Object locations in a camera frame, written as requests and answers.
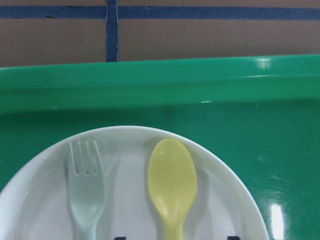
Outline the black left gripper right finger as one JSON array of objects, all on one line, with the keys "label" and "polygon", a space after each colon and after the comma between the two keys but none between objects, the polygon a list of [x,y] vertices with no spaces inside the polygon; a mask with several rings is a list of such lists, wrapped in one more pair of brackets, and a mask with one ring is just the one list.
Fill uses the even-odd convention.
[{"label": "black left gripper right finger", "polygon": [[227,240],[241,240],[239,236],[227,236]]}]

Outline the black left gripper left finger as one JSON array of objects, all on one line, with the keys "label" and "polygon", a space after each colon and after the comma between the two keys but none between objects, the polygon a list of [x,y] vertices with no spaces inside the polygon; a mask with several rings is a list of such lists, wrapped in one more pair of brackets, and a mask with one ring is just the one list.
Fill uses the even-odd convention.
[{"label": "black left gripper left finger", "polygon": [[118,237],[115,237],[114,240],[126,240],[126,237],[125,236],[118,236]]}]

